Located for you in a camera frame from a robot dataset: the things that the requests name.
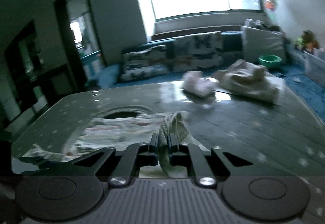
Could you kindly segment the green plush toy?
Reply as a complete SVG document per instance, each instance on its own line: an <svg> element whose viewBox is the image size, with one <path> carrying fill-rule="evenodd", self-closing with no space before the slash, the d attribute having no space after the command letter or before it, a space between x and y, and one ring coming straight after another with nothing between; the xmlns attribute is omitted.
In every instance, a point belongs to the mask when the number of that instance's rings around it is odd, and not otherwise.
<svg viewBox="0 0 325 224"><path fill-rule="evenodd" d="M313 53L313 50L319 49L320 45L315 38L315 34L310 30L306 30L296 40L294 47L299 51L306 51L308 53Z"/></svg>

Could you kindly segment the green plastic bowl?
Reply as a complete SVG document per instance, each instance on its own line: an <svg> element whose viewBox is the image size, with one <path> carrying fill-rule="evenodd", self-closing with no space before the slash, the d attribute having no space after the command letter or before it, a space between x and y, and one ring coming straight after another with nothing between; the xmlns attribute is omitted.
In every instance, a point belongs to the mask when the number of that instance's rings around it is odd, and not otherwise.
<svg viewBox="0 0 325 224"><path fill-rule="evenodd" d="M261 55L258 58L258 61L259 64L267 67L268 69L279 68L282 64L282 59L273 54Z"/></svg>

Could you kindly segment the butterfly cushion left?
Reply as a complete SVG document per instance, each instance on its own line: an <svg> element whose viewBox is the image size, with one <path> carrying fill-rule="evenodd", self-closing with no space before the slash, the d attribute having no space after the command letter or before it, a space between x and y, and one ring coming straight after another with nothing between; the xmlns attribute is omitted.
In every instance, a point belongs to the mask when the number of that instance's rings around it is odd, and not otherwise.
<svg viewBox="0 0 325 224"><path fill-rule="evenodd" d="M132 82L169 73L165 45L129 52L124 54L122 59L120 77L122 82Z"/></svg>

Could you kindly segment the butterfly cushion centre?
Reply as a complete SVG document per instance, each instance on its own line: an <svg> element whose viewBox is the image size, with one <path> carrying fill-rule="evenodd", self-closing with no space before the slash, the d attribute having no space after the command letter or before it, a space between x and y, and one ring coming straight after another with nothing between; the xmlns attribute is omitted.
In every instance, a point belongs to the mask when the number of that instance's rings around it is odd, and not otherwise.
<svg viewBox="0 0 325 224"><path fill-rule="evenodd" d="M184 72L221 66L222 51L220 31L179 37L174 42L173 70Z"/></svg>

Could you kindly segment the white plain pillow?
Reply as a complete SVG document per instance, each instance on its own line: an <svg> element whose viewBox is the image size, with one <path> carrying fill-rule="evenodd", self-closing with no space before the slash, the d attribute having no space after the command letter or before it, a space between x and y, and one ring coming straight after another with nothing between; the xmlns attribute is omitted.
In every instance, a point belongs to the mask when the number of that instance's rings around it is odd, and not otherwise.
<svg viewBox="0 0 325 224"><path fill-rule="evenodd" d="M258 63L261 55L276 55L285 61L284 40L281 32L241 27L244 60Z"/></svg>

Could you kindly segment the translucent storage box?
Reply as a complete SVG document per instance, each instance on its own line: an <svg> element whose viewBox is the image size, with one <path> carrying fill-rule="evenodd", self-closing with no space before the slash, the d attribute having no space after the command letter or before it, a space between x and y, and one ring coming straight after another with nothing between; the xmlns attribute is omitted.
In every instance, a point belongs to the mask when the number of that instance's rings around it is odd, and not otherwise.
<svg viewBox="0 0 325 224"><path fill-rule="evenodd" d="M314 49L313 54L304 52L305 74L319 86L324 88L325 82L325 61L324 51L322 49Z"/></svg>

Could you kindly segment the colourful paper pinwheel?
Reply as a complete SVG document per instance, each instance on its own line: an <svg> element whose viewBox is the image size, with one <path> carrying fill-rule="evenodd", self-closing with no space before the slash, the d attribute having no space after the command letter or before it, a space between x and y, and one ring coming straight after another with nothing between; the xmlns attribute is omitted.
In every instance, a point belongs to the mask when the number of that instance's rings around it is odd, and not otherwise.
<svg viewBox="0 0 325 224"><path fill-rule="evenodd" d="M277 0L264 0L264 7L267 12L267 15L271 19L273 23L276 23L276 14L275 11L277 9L278 3Z"/></svg>

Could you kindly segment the cream folded garment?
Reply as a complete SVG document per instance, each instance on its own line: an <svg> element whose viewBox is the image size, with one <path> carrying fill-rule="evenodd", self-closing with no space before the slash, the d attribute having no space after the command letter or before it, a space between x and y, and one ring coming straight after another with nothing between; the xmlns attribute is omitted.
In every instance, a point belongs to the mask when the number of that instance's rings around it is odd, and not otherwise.
<svg viewBox="0 0 325 224"><path fill-rule="evenodd" d="M285 80L270 74L263 65L255 65L242 59L211 76L223 89L272 104L279 104L285 93Z"/></svg>

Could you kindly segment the patterned children's garment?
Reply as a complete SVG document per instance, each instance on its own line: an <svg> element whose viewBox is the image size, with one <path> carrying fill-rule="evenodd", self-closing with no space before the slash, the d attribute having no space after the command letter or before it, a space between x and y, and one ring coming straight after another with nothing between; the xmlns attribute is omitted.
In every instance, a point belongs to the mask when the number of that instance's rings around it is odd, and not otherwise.
<svg viewBox="0 0 325 224"><path fill-rule="evenodd" d="M149 143L154 133L158 134L158 165L140 169L141 178L186 178L187 170L182 166L170 166L167 151L167 136L173 134L177 142L195 144L203 151L208 149L196 140L187 128L190 113L187 111L144 114L137 117L92 119L80 137L63 153L42 149L38 144L22 155L23 158L41 158L46 161L68 162L104 147L112 146L124 151L129 145Z"/></svg>

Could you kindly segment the black white plush toy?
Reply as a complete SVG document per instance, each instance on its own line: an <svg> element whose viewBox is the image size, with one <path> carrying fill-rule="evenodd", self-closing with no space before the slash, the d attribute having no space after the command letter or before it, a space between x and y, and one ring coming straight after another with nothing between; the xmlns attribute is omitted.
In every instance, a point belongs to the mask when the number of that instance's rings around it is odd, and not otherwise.
<svg viewBox="0 0 325 224"><path fill-rule="evenodd" d="M269 24L267 24L267 23L265 23L264 21L261 21L261 20L247 19L245 21L245 26L255 28L255 29L259 29L259 30L276 31L276 32L281 31L279 26L269 25Z"/></svg>

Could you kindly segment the butterfly cushion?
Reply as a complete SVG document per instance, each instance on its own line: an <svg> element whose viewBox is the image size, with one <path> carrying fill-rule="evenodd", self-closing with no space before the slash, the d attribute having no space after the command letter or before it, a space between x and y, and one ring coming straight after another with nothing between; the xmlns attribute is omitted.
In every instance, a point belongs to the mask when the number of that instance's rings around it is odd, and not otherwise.
<svg viewBox="0 0 325 224"><path fill-rule="evenodd" d="M122 82L132 82L169 73L165 45L129 52L124 54L122 59L120 77Z"/></svg>
<svg viewBox="0 0 325 224"><path fill-rule="evenodd" d="M184 72L221 66L222 51L220 31L179 37L174 42L173 70Z"/></svg>

